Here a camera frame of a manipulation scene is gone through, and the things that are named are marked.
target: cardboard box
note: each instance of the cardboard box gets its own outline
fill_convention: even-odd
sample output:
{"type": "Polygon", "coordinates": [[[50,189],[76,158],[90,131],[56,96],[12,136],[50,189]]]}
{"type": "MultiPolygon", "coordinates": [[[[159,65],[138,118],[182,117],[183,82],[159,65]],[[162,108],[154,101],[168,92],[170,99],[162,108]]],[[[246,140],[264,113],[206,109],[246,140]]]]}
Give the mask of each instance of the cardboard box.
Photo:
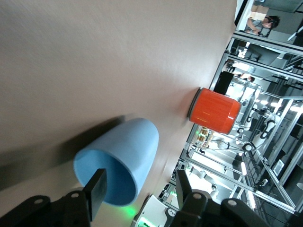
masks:
{"type": "Polygon", "coordinates": [[[268,7],[252,6],[249,18],[253,20],[264,20],[268,10],[268,7]]]}

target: orange cup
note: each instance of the orange cup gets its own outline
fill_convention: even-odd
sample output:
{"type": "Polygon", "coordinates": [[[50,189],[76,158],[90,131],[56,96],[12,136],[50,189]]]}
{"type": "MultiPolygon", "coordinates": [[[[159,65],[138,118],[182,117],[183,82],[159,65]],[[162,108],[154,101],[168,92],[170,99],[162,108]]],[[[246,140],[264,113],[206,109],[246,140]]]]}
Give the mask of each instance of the orange cup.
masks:
{"type": "Polygon", "coordinates": [[[236,100],[203,88],[197,92],[188,117],[193,123],[228,134],[240,109],[241,104],[236,100]]]}

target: person's arm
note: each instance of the person's arm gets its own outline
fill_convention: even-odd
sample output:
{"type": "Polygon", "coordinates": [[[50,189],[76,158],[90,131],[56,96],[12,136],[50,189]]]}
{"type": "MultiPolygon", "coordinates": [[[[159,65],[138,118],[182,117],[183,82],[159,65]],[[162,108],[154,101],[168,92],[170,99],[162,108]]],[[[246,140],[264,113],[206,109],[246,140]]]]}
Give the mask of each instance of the person's arm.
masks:
{"type": "Polygon", "coordinates": [[[252,19],[248,18],[247,19],[247,23],[246,25],[252,30],[252,33],[257,35],[258,32],[260,31],[259,29],[257,29],[254,24],[252,23],[252,19]]]}

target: blue cup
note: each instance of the blue cup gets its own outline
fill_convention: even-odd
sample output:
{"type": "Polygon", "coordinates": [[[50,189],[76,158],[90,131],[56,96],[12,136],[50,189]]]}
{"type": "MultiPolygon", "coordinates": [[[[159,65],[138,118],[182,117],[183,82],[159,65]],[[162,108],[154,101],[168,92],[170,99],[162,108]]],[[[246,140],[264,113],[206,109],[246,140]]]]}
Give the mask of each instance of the blue cup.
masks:
{"type": "Polygon", "coordinates": [[[156,126],[136,118],[120,124],[79,151],[74,171],[85,186],[95,171],[107,171],[104,202],[114,206],[133,203],[140,193],[152,166],[159,143],[156,126]]]}

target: black monitor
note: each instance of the black monitor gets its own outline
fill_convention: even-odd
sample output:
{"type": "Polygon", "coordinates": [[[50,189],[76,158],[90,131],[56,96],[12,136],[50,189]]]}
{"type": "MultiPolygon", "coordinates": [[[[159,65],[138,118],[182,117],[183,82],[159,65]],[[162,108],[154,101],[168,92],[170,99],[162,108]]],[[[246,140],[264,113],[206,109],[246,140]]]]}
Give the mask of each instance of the black monitor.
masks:
{"type": "Polygon", "coordinates": [[[245,53],[245,58],[265,65],[270,65],[279,55],[280,53],[265,47],[250,44],[245,53]]]}

